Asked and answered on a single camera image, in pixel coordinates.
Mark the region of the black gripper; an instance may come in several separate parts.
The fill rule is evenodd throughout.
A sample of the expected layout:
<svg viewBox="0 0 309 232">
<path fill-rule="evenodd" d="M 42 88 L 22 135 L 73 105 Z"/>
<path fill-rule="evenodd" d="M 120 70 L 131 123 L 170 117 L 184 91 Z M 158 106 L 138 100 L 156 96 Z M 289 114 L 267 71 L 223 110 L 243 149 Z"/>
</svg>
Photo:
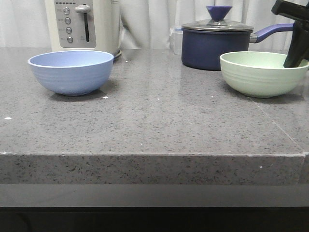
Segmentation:
<svg viewBox="0 0 309 232">
<path fill-rule="evenodd" d="M 309 60 L 309 4 L 299 5 L 285 0 L 276 0 L 271 12 L 292 19 L 293 34 L 286 60 L 285 68 L 298 67 L 303 59 Z"/>
</svg>

